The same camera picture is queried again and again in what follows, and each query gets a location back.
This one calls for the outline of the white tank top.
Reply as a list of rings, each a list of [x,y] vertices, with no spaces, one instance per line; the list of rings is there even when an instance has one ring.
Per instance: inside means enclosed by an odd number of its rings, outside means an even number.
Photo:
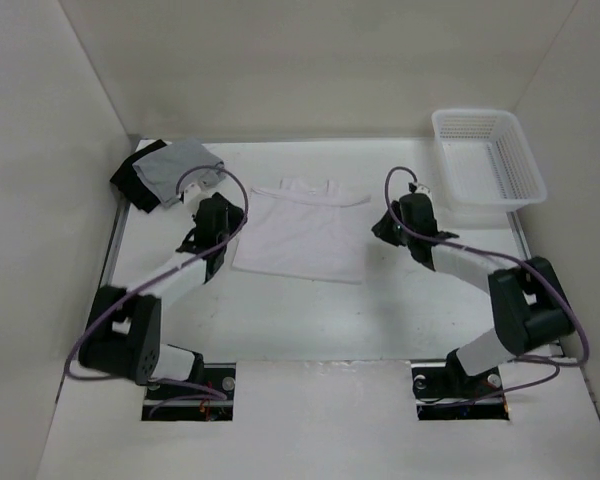
[[[233,267],[312,281],[360,284],[371,195],[335,180],[284,178],[251,189]]]

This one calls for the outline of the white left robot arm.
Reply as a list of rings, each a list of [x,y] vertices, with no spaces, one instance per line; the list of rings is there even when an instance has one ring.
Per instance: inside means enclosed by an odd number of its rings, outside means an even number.
[[[168,381],[182,398],[199,395],[203,356],[164,343],[163,316],[218,273],[229,240],[244,223],[244,210],[221,194],[201,200],[192,230],[165,264],[134,284],[98,289],[77,350],[79,364],[139,386]]]

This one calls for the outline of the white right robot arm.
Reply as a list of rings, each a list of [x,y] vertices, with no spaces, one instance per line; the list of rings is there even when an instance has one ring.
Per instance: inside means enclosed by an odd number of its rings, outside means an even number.
[[[575,332],[548,260],[521,261],[458,243],[457,234],[438,228],[424,193],[392,201],[371,231],[390,245],[407,248],[430,271],[454,276],[489,296],[493,327],[445,360],[444,384],[455,395],[469,394],[492,368]]]

